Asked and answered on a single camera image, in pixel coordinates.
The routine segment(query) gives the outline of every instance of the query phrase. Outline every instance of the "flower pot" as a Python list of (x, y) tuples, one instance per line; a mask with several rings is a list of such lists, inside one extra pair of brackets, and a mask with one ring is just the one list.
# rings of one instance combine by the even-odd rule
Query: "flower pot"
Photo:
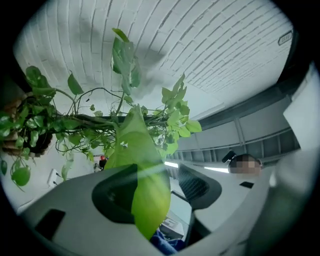
[[(21, 105), (23, 101), (25, 101), (27, 98), (32, 97), (32, 92), (24, 94), (22, 97), (12, 101), (11, 103), (4, 106), (4, 111), (8, 113), (11, 118), (14, 120), (16, 119), (17, 114), (17, 108)], [(2, 144), (2, 150), (3, 152), (11, 155), (11, 156), (19, 156), (22, 152), (22, 149), (16, 147), (16, 141), (18, 139), (19, 133), (18, 132), (12, 132), (9, 134), (3, 141)], [(29, 156), (31, 158), (39, 158), (40, 156), (44, 155), (46, 151), (49, 149), (49, 145), (52, 141), (52, 134), (50, 133), (44, 133), (42, 135), (39, 135), (39, 138), (36, 142), (35, 147), (31, 147), (28, 142), (23, 143), (24, 148), (30, 148)]]

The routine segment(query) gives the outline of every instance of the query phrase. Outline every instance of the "blue cloth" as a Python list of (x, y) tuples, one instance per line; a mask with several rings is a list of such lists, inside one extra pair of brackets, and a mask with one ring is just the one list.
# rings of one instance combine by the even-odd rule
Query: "blue cloth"
[(158, 250), (162, 252), (164, 255), (175, 254), (186, 247), (185, 242), (182, 241), (181, 239), (174, 239), (174, 240), (167, 241), (164, 235), (159, 230), (157, 230), (153, 234), (153, 236), (150, 239), (150, 242), (156, 248), (158, 248)]

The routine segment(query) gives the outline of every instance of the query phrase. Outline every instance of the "person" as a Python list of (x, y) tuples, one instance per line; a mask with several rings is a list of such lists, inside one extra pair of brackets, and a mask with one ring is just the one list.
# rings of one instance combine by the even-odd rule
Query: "person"
[(235, 155), (228, 165), (231, 174), (240, 177), (256, 177), (261, 174), (262, 163), (250, 154)]

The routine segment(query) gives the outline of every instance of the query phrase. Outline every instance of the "fluorescent light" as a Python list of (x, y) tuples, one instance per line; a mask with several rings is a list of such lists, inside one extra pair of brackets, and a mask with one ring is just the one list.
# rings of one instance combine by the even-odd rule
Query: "fluorescent light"
[(222, 172), (222, 173), (229, 173), (228, 168), (214, 168), (214, 167), (204, 167), (204, 169), (212, 170), (212, 171), (217, 171), (217, 172)]
[(175, 163), (175, 162), (164, 162), (164, 164), (166, 166), (171, 166), (171, 167), (174, 167), (174, 168), (178, 168), (179, 167), (178, 164)]

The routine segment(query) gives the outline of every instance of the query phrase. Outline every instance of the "pothos plant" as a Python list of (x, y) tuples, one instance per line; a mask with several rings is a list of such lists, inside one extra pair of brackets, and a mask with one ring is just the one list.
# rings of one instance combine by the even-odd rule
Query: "pothos plant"
[[(168, 174), (159, 170), (166, 155), (178, 149), (180, 137), (190, 137), (192, 132), (200, 132), (201, 126), (189, 120), (190, 109), (184, 101), (187, 87), (185, 75), (172, 90), (162, 88), (162, 105), (148, 109), (135, 104), (130, 97), (132, 90), (141, 81), (141, 69), (134, 54), (134, 44), (120, 29), (113, 29), (118, 35), (113, 42), (111, 68), (121, 76), (121, 91), (116, 93), (104, 87), (84, 92), (71, 73), (67, 84), (73, 95), (49, 85), (46, 77), (35, 66), (29, 66), (26, 80), (33, 95), (17, 107), (12, 116), (1, 112), (0, 140), (17, 133), (15, 147), (19, 154), (9, 172), (13, 182), (25, 186), (31, 176), (27, 160), (30, 152), (36, 153), (49, 134), (56, 136), (55, 148), (66, 158), (61, 177), (66, 180), (74, 161), (74, 153), (82, 153), (93, 161), (92, 149), (102, 147), (109, 157), (105, 170), (136, 164), (138, 167), (138, 186), (134, 193), (131, 213), (141, 233), (149, 239), (166, 217), (170, 207), (170, 188)], [(97, 110), (94, 104), (92, 115), (80, 114), (81, 99), (95, 90), (105, 91), (118, 98), (118, 106), (112, 108), (107, 116), (105, 109)], [(61, 114), (55, 105), (55, 95), (63, 94), (70, 100), (70, 109)], [(128, 113), (121, 107), (128, 104)], [(5, 175), (7, 163), (1, 160), (1, 171)]]

